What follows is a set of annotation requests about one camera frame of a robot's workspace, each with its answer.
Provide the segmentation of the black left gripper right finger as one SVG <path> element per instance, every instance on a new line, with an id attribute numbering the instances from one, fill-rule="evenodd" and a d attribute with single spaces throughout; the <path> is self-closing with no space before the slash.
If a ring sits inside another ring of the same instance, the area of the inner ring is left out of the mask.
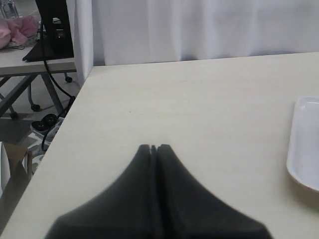
<path id="1" fill-rule="evenodd" d="M 207 190 L 168 144 L 156 155 L 156 180 L 166 239 L 270 239 L 261 222 Z"/>

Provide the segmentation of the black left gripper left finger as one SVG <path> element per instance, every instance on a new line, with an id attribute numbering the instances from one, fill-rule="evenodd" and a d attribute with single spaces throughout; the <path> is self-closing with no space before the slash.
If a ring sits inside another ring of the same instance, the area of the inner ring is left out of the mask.
<path id="1" fill-rule="evenodd" d="M 158 239 L 156 148 L 140 145 L 125 171 L 105 191 L 60 216 L 47 239 Z"/>

